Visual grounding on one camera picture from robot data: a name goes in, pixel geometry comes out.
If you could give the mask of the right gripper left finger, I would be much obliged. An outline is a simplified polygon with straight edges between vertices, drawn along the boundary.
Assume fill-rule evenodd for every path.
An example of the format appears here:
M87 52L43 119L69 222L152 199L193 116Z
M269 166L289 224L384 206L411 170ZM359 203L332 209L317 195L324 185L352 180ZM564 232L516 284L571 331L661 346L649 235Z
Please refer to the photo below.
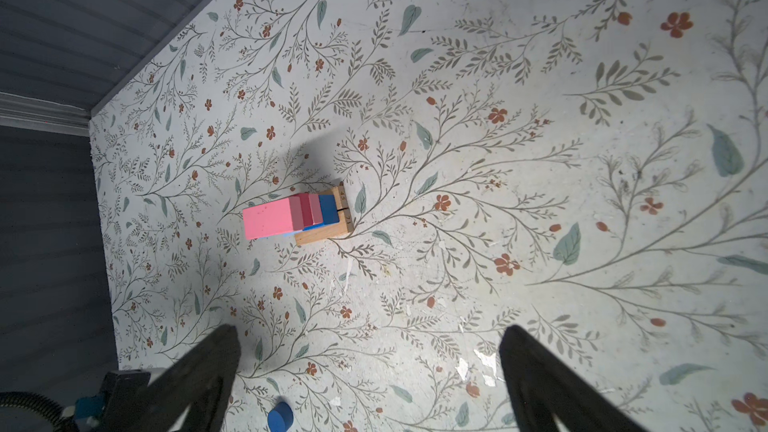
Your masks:
M219 431L241 356L237 329L222 325L122 408L124 431Z

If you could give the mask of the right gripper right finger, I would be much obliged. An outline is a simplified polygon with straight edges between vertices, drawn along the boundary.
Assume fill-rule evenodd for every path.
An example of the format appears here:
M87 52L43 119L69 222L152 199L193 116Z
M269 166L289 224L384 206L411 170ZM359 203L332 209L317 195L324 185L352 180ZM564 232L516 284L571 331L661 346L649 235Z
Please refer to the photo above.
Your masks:
M518 325L505 330L499 359L520 431L643 429Z

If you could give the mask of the dark blue round block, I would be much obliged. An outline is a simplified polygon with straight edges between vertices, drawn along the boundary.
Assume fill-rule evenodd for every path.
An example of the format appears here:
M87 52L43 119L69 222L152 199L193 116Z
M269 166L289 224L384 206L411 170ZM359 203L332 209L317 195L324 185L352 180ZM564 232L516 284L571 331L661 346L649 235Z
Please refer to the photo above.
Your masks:
M288 432L294 423L294 412L286 402L277 403L268 413L267 423L270 432Z

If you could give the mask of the magenta cube block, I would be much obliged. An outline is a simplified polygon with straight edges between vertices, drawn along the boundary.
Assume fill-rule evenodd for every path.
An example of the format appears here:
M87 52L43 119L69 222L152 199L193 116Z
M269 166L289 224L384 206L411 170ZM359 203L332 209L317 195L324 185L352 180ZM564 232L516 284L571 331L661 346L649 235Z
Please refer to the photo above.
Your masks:
M310 195L301 193L298 195L298 199L302 216L302 229L306 230L314 224Z

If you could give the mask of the blue cube block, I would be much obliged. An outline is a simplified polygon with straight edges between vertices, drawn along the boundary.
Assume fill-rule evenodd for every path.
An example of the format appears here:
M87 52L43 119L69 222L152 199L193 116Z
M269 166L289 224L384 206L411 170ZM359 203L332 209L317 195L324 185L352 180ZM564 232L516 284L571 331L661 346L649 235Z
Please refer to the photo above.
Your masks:
M328 226L340 221L336 199L333 194L322 194L318 196L320 210L322 214L322 225Z

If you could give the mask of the natural wood plank block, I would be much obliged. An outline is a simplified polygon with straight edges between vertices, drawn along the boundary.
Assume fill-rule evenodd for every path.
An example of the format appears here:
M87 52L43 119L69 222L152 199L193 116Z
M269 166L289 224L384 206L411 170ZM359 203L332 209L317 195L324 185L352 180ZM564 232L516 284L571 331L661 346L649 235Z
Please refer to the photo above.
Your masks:
M340 182L338 185L334 185L329 189L329 192L333 195L335 200L335 206L337 210L345 210L349 208L347 195L344 188L344 184Z

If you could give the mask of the light pink rectangular block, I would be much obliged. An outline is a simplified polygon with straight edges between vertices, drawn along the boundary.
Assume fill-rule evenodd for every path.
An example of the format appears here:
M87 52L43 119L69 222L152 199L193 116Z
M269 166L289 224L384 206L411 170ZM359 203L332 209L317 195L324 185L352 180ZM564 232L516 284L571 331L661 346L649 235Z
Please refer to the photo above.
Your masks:
M323 223L322 206L318 194L308 195L312 227L318 226Z

